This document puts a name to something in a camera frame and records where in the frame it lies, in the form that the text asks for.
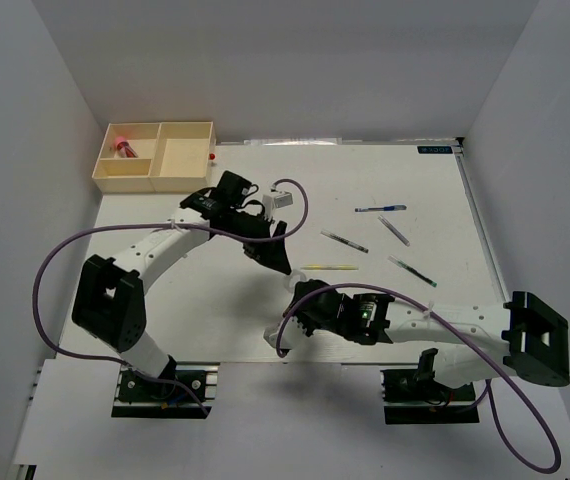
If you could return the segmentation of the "clear tape roll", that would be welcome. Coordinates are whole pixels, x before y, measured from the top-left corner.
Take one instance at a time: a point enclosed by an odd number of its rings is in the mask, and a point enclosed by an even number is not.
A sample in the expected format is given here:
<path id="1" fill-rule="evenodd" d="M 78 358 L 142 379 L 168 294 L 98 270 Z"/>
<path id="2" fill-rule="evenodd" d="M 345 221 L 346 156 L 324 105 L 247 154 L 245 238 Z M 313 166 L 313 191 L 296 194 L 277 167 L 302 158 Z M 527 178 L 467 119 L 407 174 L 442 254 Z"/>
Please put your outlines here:
<path id="1" fill-rule="evenodd" d="M 288 292 L 294 293 L 296 285 L 299 282 L 306 282 L 307 280 L 308 278 L 304 271 L 293 269 L 289 275 L 283 278 L 283 286 Z"/>

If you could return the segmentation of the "yellow highlighter pen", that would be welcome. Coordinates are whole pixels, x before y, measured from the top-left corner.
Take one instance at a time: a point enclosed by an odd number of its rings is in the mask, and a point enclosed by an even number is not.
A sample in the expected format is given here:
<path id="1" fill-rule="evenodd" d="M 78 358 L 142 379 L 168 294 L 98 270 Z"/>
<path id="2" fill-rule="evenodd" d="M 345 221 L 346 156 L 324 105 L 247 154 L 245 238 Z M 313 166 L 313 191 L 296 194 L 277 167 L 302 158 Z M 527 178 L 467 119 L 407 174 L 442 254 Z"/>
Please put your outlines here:
<path id="1" fill-rule="evenodd" d="M 359 267 L 356 265 L 342 265 L 342 264 L 309 264 L 302 265 L 301 271 L 358 271 Z"/>

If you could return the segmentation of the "pink capped marker tube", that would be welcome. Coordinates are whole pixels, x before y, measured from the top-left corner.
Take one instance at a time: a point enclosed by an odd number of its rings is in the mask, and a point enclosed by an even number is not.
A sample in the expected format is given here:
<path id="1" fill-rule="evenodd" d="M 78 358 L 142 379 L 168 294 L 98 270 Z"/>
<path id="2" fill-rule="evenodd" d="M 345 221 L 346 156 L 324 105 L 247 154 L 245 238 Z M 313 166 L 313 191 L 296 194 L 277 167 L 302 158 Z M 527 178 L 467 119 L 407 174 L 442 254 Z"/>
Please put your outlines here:
<path id="1" fill-rule="evenodd" d="M 129 141 L 122 136 L 114 139 L 114 150 L 120 158 L 137 158 L 138 154 L 132 148 Z"/>

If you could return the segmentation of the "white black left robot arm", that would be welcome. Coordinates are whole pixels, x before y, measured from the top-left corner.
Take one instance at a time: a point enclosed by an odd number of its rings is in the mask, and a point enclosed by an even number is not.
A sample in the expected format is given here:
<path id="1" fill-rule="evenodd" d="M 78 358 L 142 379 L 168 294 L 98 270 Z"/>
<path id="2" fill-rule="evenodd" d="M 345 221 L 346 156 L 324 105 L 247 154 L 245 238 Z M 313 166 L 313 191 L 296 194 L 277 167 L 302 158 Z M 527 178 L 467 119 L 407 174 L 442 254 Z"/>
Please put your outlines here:
<path id="1" fill-rule="evenodd" d="M 287 224 L 274 221 L 277 192 L 261 201 L 248 195 L 250 181 L 230 171 L 214 187 L 183 199 L 167 226 L 108 258 L 85 261 L 74 299 L 73 323 L 109 346 L 118 360 L 143 374 L 142 387 L 164 399 L 176 387 L 175 360 L 147 333 L 145 296 L 176 262 L 216 235 L 240 238 L 244 254 L 282 274 L 291 273 L 285 241 Z M 251 203 L 256 214 L 246 211 Z"/>

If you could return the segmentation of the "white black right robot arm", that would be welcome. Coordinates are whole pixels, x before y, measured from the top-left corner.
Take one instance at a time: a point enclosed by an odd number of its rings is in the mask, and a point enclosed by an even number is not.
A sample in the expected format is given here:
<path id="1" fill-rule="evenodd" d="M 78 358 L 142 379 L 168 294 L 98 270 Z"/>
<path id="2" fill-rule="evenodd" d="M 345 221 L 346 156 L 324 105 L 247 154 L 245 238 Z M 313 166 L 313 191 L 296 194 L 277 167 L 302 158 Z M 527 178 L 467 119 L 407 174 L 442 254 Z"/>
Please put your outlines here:
<path id="1" fill-rule="evenodd" d="M 568 321 L 530 292 L 496 305 L 426 306 L 373 285 L 300 281 L 274 347 L 286 355 L 318 330 L 364 346 L 434 343 L 415 372 L 418 390 L 431 399 L 497 377 L 553 388 L 570 383 Z"/>

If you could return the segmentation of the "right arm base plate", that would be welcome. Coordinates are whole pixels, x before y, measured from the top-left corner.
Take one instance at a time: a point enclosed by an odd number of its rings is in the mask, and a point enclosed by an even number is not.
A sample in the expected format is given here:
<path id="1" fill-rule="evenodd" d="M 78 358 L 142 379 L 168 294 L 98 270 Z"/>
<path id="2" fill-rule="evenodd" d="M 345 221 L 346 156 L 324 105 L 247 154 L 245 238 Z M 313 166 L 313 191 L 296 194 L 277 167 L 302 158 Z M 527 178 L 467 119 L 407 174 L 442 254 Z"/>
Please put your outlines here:
<path id="1" fill-rule="evenodd" d="M 480 395 L 468 383 L 451 389 L 433 381 L 417 382 L 413 369 L 381 371 L 386 425 L 461 425 L 480 422 Z"/>

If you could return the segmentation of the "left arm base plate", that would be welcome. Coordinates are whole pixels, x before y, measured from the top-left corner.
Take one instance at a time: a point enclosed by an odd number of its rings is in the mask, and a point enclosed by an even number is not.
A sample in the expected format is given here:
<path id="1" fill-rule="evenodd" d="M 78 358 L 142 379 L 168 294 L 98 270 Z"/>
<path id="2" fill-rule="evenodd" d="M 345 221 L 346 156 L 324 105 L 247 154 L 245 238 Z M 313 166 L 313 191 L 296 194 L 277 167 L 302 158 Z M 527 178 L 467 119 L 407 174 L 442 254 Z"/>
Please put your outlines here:
<path id="1" fill-rule="evenodd" d="M 184 384 L 206 409 L 204 412 L 181 387 L 143 380 L 122 369 L 113 398 L 112 418 L 129 419 L 206 419 L 216 396 L 217 364 L 179 364 L 176 380 Z"/>

